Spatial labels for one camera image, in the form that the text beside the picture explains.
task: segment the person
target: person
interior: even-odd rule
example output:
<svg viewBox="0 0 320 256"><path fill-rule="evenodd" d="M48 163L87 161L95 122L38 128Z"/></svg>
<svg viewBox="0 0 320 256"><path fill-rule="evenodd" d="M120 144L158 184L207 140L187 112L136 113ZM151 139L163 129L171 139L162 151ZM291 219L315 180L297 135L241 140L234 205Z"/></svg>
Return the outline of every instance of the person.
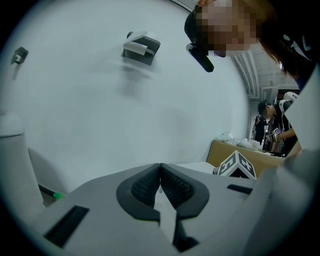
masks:
<svg viewBox="0 0 320 256"><path fill-rule="evenodd" d="M262 140L264 139L266 125L267 125L266 119L263 118L260 114L257 115L254 123L254 130L255 130L254 140L259 142L260 145L262 143Z"/></svg>
<svg viewBox="0 0 320 256"><path fill-rule="evenodd" d="M320 59L320 37L313 27L317 9L314 1L199 0L184 31L203 53L220 57L259 41L302 90Z"/></svg>
<svg viewBox="0 0 320 256"><path fill-rule="evenodd" d="M282 131L278 136L271 136L269 140L273 142L271 152L275 152L276 148L279 145L280 140L284 140L284 147L281 151L285 156L287 156L294 145L297 143L298 138L294 129L291 127L288 119L283 114L279 106L280 102L277 101L274 104L270 104L267 100L263 100L258 104L258 112L265 119L273 118L273 126L278 127L280 131ZM287 111L287 109L291 106L290 101L285 101L283 103L283 110Z"/></svg>

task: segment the gray plastic surface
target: gray plastic surface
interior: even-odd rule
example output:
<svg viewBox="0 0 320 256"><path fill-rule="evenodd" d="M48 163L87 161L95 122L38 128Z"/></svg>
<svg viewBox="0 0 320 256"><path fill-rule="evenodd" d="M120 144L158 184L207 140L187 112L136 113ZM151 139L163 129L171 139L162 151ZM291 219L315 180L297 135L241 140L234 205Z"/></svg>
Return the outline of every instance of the gray plastic surface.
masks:
<svg viewBox="0 0 320 256"><path fill-rule="evenodd" d="M152 165L91 180L42 213L33 227L45 234L74 205L90 209L66 242L75 255L178 255L155 221L132 218L118 204L116 188ZM303 152L278 169L264 170L257 181L217 176L168 164L203 183L209 201L195 218L182 220L186 236L199 242L184 255L264 255L297 225L320 179L320 151ZM227 189L253 188L250 194Z"/></svg>
<svg viewBox="0 0 320 256"><path fill-rule="evenodd" d="M24 134L0 137L0 192L10 214L26 224L45 209Z"/></svg>

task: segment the person in black jacket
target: person in black jacket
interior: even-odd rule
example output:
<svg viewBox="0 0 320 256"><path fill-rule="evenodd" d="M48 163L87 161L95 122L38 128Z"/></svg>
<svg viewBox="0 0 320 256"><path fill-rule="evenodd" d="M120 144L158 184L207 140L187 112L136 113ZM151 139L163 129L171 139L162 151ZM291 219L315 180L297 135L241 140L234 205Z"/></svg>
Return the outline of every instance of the person in black jacket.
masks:
<svg viewBox="0 0 320 256"><path fill-rule="evenodd" d="M283 110L287 111L290 106L291 102L288 100L285 101L283 103ZM273 126L278 127L281 132L278 136L270 137L270 141L273 142L271 152L275 152L279 141L284 140L284 148L281 153L287 156L298 141L298 138L286 116L282 115L279 102L270 104L267 100L264 100L258 104L258 112L266 119L273 118Z"/></svg>
<svg viewBox="0 0 320 256"><path fill-rule="evenodd" d="M266 119L263 118L260 114L257 115L254 123L254 130L255 130L254 140L257 142L260 142L260 145L265 136L266 125L267 125Z"/></svg>

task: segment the white helmet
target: white helmet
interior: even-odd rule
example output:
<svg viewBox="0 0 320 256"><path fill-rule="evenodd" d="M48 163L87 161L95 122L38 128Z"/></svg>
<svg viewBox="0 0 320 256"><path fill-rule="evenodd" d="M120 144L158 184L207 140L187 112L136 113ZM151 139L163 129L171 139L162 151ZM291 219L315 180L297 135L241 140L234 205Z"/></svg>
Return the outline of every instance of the white helmet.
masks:
<svg viewBox="0 0 320 256"><path fill-rule="evenodd" d="M283 99L286 101L292 101L294 102L298 98L298 94L288 91L284 94Z"/></svg>

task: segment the black cap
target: black cap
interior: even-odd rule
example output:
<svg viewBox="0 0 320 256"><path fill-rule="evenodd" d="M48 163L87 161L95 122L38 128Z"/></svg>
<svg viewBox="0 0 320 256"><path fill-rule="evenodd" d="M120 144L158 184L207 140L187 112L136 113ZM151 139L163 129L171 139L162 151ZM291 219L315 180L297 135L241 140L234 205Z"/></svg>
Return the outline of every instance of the black cap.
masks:
<svg viewBox="0 0 320 256"><path fill-rule="evenodd" d="M184 32L186 33L186 35L190 39L191 43L197 44L197 42L196 42L197 34L198 35L201 34L200 30L201 30L201 27L197 26L197 24L196 24L195 12L192 11L188 15L188 17L186 18L185 23L184 23ZM225 57L226 56L226 52L225 51L215 50L214 53L216 55L220 56L220 57Z"/></svg>
<svg viewBox="0 0 320 256"><path fill-rule="evenodd" d="M270 103L267 100L261 101L258 104L258 112L260 115L263 115L264 111L266 110L266 106L269 106Z"/></svg>

